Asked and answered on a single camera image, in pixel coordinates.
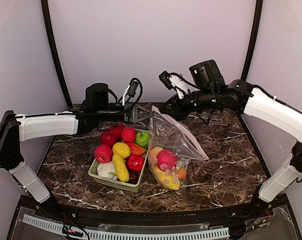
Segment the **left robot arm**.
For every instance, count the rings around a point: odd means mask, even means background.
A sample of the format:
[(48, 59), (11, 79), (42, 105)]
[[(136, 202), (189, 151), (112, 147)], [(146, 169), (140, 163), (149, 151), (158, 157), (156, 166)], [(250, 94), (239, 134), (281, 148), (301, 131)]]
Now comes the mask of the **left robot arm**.
[(82, 135), (100, 128), (103, 122), (137, 123), (152, 116), (152, 112), (131, 102), (136, 89), (142, 89), (138, 79), (133, 79), (121, 97), (109, 102), (114, 92), (105, 83), (95, 83), (85, 90), (85, 99), (78, 110), (16, 114), (6, 111), (0, 123), (0, 169), (7, 171), (38, 203), (53, 199), (53, 195), (21, 154), (23, 142), (59, 135)]

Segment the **yellow toy mango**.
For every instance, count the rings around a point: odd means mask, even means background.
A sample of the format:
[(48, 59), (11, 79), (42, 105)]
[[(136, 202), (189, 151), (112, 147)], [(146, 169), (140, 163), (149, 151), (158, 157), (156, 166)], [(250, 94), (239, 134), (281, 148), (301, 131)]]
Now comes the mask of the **yellow toy mango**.
[(180, 180), (176, 175), (175, 167), (173, 167), (172, 171), (162, 171), (156, 166), (153, 172), (158, 182), (162, 184), (165, 188), (174, 191), (180, 189)]

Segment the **red toy apple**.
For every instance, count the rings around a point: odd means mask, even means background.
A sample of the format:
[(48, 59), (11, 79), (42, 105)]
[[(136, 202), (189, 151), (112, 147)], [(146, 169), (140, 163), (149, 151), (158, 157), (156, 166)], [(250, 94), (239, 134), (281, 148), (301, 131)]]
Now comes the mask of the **red toy apple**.
[(157, 167), (162, 171), (171, 171), (176, 166), (177, 160), (178, 158), (173, 152), (166, 149), (162, 150), (157, 155)]

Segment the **clear dotted zip bag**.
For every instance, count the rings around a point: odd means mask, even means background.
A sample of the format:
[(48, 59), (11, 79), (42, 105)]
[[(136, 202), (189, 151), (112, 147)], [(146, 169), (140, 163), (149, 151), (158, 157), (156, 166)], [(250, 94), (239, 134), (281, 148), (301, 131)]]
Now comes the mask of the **clear dotted zip bag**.
[[(153, 116), (150, 118), (148, 128), (148, 132), (150, 134), (148, 143), (148, 156), (149, 151), (155, 147), (161, 147), (163, 148), (163, 150), (169, 150), (173, 152), (178, 158), (177, 164), (175, 166), (175, 172), (179, 168), (186, 168), (187, 174), (188, 165), (191, 161), (206, 161), (209, 159), (208, 155), (205, 153), (194, 134), (186, 125), (179, 121), (176, 121), (168, 115), (162, 114), (159, 111), (159, 108), (155, 106), (152, 106), (151, 110)], [(153, 170), (155, 167), (151, 167), (149, 165), (149, 170), (154, 177), (155, 174)], [(183, 180), (180, 180), (179, 190), (175, 191), (166, 189), (165, 187), (164, 188), (169, 191), (177, 192), (178, 194), (183, 194), (186, 187), (187, 183), (185, 178)]]

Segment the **tan toy potato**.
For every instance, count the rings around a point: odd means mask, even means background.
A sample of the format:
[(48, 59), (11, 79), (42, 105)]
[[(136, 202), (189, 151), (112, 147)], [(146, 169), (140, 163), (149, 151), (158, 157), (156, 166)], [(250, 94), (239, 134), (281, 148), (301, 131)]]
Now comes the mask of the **tan toy potato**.
[(151, 167), (155, 167), (157, 165), (158, 159), (157, 155), (163, 150), (161, 147), (154, 147), (152, 150), (149, 151), (149, 165)]

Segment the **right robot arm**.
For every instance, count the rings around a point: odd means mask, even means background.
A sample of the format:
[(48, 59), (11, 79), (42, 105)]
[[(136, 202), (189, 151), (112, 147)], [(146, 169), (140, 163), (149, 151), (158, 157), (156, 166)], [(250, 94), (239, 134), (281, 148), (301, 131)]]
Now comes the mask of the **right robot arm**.
[(256, 190), (253, 202), (269, 203), (298, 178), (302, 178), (302, 111), (272, 96), (262, 87), (244, 80), (226, 84), (214, 60), (207, 60), (189, 68), (197, 88), (191, 92), (188, 82), (175, 72), (162, 72), (161, 82), (177, 93), (160, 111), (176, 120), (184, 120), (192, 113), (204, 110), (230, 109), (238, 114), (260, 119), (283, 130), (296, 139), (286, 162)]

